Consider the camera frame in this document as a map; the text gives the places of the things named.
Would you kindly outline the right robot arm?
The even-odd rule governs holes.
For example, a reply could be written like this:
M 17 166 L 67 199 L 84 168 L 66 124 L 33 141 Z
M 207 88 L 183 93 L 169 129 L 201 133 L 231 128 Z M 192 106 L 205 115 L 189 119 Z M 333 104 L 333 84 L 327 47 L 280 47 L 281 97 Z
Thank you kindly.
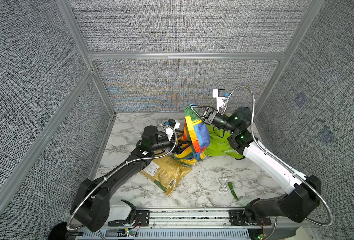
M 252 120 L 250 108 L 239 107 L 230 116 L 207 106 L 191 105 L 188 109 L 205 124 L 229 132 L 231 135 L 227 140 L 231 148 L 258 165 L 283 189 L 284 193 L 279 197 L 257 198 L 247 204 L 244 215 L 250 224 L 265 217 L 278 216 L 301 223 L 320 205 L 320 180 L 314 175 L 307 177 L 287 164 L 280 164 L 248 131 Z

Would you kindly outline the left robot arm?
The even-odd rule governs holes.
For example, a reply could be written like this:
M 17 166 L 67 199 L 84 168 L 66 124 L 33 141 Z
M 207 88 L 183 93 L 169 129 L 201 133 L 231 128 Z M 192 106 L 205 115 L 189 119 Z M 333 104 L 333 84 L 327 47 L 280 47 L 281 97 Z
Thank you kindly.
M 98 231 L 108 220 L 113 194 L 152 160 L 175 151 L 178 138 L 183 132 L 167 124 L 160 126 L 172 131 L 172 136 L 168 137 L 166 132 L 158 131 L 156 126 L 145 127 L 141 140 L 121 164 L 102 177 L 85 179 L 80 183 L 71 206 L 67 231 L 74 232 L 83 227 L 91 232 Z

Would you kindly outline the rainbow striped cloth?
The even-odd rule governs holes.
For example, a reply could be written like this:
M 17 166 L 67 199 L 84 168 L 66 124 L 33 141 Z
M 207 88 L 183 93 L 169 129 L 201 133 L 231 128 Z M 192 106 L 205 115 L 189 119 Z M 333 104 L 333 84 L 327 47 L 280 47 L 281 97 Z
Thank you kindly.
M 178 138 L 178 145 L 181 151 L 173 155 L 173 158 L 187 167 L 194 166 L 201 162 L 205 153 L 204 150 L 210 145 L 210 133 L 206 124 L 195 110 L 196 105 L 185 108 L 185 124 L 183 135 Z

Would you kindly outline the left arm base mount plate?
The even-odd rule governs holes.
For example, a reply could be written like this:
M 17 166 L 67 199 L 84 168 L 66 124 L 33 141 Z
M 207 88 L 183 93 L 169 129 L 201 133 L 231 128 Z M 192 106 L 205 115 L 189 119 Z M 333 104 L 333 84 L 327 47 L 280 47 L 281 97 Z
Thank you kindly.
M 126 200 L 111 205 L 108 216 L 110 227 L 130 227 L 136 225 L 147 227 L 150 220 L 149 210 L 138 210 L 135 205 Z

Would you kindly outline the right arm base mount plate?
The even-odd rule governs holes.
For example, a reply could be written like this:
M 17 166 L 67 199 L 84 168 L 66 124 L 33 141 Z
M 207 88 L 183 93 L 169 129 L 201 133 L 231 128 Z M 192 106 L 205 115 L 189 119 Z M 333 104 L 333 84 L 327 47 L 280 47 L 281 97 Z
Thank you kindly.
M 270 218 L 258 218 L 252 212 L 244 209 L 229 210 L 229 222 L 232 226 L 271 226 Z

